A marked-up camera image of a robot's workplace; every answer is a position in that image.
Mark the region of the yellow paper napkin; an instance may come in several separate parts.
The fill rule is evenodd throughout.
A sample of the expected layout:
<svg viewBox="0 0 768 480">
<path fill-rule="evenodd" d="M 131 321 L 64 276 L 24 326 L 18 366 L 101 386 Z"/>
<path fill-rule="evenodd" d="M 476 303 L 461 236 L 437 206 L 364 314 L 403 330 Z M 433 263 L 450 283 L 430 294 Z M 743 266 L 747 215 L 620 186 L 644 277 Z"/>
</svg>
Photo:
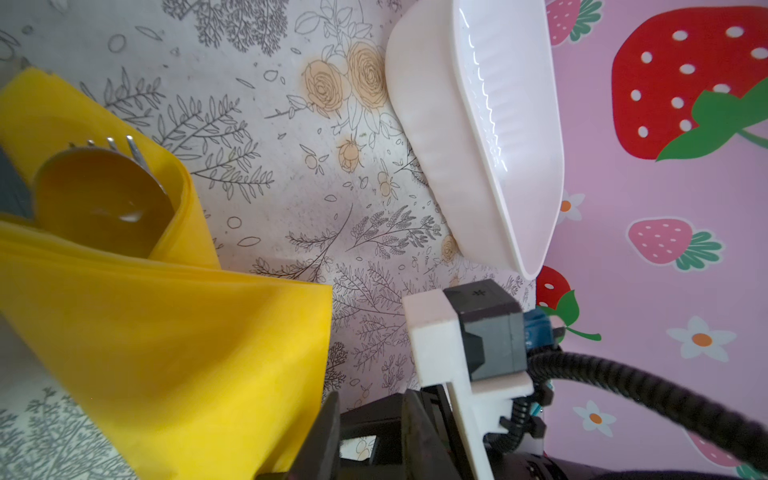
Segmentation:
<svg viewBox="0 0 768 480">
<path fill-rule="evenodd" d="M 320 409 L 327 285 L 221 268 L 183 164 L 136 135 L 174 216 L 145 258 L 1 220 L 1 313 L 142 479 L 290 468 Z"/>
</svg>

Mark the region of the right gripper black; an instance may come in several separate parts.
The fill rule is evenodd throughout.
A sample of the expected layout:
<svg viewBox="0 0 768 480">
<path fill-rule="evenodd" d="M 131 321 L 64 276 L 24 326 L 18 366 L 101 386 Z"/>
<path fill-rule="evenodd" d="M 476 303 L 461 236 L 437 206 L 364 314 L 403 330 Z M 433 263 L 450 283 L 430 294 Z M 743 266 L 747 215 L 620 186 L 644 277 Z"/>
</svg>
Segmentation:
<svg viewBox="0 0 768 480">
<path fill-rule="evenodd" d="M 459 403 L 442 386 L 415 391 L 449 454 L 460 479 L 514 479 L 516 465 L 501 457 L 489 459 L 491 473 L 473 466 L 469 436 L 459 430 Z M 401 409 L 404 394 L 393 394 L 363 407 L 340 411 L 340 467 L 336 479 L 406 479 L 402 464 Z M 259 479 L 288 479 L 290 466 Z"/>
</svg>

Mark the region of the silver fork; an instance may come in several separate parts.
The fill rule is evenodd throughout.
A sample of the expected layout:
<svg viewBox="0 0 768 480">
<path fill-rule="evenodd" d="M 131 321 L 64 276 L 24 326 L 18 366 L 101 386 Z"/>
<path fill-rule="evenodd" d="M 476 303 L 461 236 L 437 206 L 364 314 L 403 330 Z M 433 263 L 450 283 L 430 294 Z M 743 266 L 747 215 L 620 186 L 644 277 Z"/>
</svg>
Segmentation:
<svg viewBox="0 0 768 480">
<path fill-rule="evenodd" d="M 106 137 L 105 142 L 107 145 L 107 149 L 122 153 L 122 150 L 120 149 L 120 146 L 118 145 L 117 140 L 114 137 Z M 160 188 L 160 190 L 165 193 L 165 188 L 162 186 L 160 180 L 156 177 L 156 175 L 152 172 L 149 164 L 145 160 L 143 154 L 141 153 L 138 145 L 136 144 L 136 141 L 133 136 L 127 135 L 125 137 L 125 143 L 127 144 L 129 156 L 131 160 L 138 165 Z M 97 144 L 92 139 L 87 139 L 84 145 L 78 145 L 74 142 L 69 142 L 68 147 L 71 149 L 75 148 L 97 148 Z"/>
</svg>

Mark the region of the silver spoon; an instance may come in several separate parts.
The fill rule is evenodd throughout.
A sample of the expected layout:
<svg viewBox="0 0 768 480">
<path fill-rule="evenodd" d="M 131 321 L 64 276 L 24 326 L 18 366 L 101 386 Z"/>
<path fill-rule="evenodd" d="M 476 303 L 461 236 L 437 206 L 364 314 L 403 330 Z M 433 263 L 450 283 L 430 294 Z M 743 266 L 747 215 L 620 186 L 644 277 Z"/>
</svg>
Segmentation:
<svg viewBox="0 0 768 480">
<path fill-rule="evenodd" d="M 35 219 L 65 240 L 147 258 L 175 215 L 159 182 L 129 157 L 98 147 L 62 151 L 33 182 Z"/>
</svg>

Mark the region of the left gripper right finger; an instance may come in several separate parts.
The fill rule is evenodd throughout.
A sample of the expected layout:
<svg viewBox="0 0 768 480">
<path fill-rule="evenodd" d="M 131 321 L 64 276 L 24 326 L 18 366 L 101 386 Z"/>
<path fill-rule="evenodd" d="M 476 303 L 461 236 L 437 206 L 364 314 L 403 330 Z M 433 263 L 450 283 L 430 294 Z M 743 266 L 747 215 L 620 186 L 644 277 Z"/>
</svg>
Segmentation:
<svg viewBox="0 0 768 480">
<path fill-rule="evenodd" d="M 408 480 L 459 480 L 460 475 L 415 391 L 401 409 L 402 464 Z"/>
</svg>

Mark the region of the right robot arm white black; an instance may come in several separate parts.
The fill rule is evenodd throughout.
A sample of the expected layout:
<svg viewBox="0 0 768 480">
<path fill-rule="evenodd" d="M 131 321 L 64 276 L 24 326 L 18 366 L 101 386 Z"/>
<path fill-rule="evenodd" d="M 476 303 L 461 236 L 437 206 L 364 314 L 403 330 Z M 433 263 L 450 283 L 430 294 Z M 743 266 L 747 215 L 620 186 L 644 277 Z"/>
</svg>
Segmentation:
<svg viewBox="0 0 768 480">
<path fill-rule="evenodd" d="M 534 399 L 548 380 L 591 385 L 630 399 L 767 471 L 767 430 L 725 406 L 657 375 L 599 357 L 541 349 L 528 360 Z M 408 390 L 345 414 L 337 394 L 323 404 L 298 456 L 279 479 L 473 479 L 458 432 L 458 404 L 442 388 Z"/>
</svg>

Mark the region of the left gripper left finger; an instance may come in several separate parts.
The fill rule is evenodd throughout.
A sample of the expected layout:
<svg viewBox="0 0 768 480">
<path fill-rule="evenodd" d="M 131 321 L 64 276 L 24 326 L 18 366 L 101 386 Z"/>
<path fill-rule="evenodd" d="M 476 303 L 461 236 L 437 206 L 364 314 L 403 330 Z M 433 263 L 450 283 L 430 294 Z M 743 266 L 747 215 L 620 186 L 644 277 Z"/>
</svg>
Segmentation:
<svg viewBox="0 0 768 480">
<path fill-rule="evenodd" d="M 341 416 L 339 395 L 325 399 L 304 443 L 287 472 L 291 480 L 332 480 L 340 467 Z"/>
</svg>

